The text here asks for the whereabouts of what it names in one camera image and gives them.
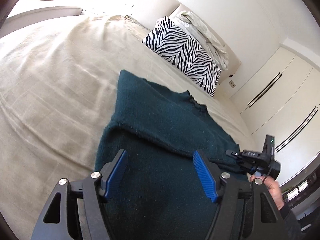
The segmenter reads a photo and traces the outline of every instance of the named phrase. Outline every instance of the hand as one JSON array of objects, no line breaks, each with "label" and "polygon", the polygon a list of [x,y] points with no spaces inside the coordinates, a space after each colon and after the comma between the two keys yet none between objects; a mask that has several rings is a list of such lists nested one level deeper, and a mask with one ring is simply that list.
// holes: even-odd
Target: hand
[{"label": "hand", "polygon": [[[255,175],[252,175],[250,177],[250,181],[253,181],[255,178],[259,178],[259,179],[263,180],[265,178],[265,176],[256,177]],[[276,203],[278,210],[280,210],[284,206],[284,202],[282,199],[282,193],[280,190],[279,183],[277,181],[275,181],[272,177],[268,176],[268,177],[266,177],[264,184],[269,189],[269,193],[270,193],[271,197],[273,198],[273,201]]]}]

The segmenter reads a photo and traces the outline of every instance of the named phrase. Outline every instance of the headboard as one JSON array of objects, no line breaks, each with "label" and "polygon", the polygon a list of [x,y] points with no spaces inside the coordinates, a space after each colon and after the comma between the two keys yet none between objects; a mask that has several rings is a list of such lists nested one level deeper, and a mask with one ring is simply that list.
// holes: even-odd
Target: headboard
[{"label": "headboard", "polygon": [[[144,27],[152,30],[155,27],[157,19],[163,18],[164,16],[174,18],[179,12],[184,10],[191,11],[177,0],[136,0],[132,8],[131,16]],[[222,71],[219,78],[219,83],[221,83],[228,76],[233,75],[237,71],[241,62],[224,40],[207,23],[205,24],[226,48],[229,55],[228,70]]]}]

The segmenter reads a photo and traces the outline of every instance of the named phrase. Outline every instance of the dark green sweater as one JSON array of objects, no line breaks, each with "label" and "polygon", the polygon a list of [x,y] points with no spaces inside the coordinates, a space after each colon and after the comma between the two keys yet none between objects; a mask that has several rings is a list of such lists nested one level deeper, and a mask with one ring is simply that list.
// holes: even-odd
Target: dark green sweater
[{"label": "dark green sweater", "polygon": [[[209,116],[206,106],[188,91],[175,93],[124,70],[95,170],[119,149],[127,150],[129,164],[118,196],[106,205],[116,239],[205,239],[216,204],[205,196],[193,167],[196,149],[223,171],[246,179],[235,160],[225,155],[228,149],[239,151],[239,146]],[[241,214],[239,207],[236,221]]]}]

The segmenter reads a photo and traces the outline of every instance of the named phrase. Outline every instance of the white wall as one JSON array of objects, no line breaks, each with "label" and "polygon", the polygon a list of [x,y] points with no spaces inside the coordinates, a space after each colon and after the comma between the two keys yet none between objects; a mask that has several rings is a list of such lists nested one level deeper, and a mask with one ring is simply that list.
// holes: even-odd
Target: white wall
[{"label": "white wall", "polygon": [[[101,6],[113,6],[107,1]],[[209,24],[241,60],[241,66],[232,77],[236,87],[229,86],[230,79],[221,84],[230,97],[267,62],[286,38],[320,55],[320,28],[301,0],[178,1]]]}]

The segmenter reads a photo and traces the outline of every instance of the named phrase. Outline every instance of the black sleeve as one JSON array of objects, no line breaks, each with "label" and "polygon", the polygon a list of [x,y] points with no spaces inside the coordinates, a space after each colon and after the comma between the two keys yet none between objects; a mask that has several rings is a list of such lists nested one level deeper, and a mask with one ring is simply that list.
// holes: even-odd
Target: black sleeve
[{"label": "black sleeve", "polygon": [[280,209],[280,214],[284,219],[285,228],[287,229],[290,240],[301,240],[303,234],[301,233],[301,227],[298,223],[295,215],[290,210],[289,206],[285,204]]}]

